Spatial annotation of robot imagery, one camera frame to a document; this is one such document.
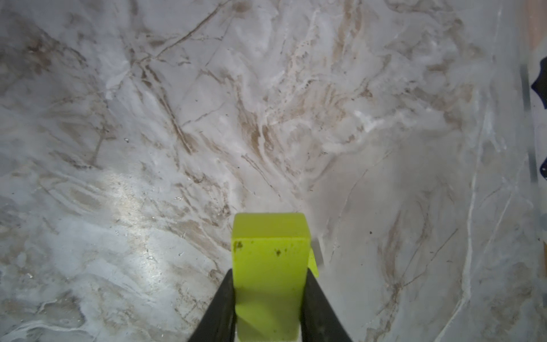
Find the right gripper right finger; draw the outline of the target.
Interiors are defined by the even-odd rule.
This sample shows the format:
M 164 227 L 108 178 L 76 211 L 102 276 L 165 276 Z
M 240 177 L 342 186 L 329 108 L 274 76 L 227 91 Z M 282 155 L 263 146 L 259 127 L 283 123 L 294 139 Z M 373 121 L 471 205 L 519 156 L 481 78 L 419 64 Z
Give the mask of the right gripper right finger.
M 310 269 L 303 290 L 300 322 L 303 342 L 352 342 Z

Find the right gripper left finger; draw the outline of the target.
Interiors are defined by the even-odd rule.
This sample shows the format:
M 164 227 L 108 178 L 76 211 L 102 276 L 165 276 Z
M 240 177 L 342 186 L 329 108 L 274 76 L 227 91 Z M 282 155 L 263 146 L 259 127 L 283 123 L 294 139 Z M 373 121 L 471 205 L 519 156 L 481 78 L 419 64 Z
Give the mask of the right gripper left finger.
M 235 291 L 230 269 L 188 342 L 234 342 Z

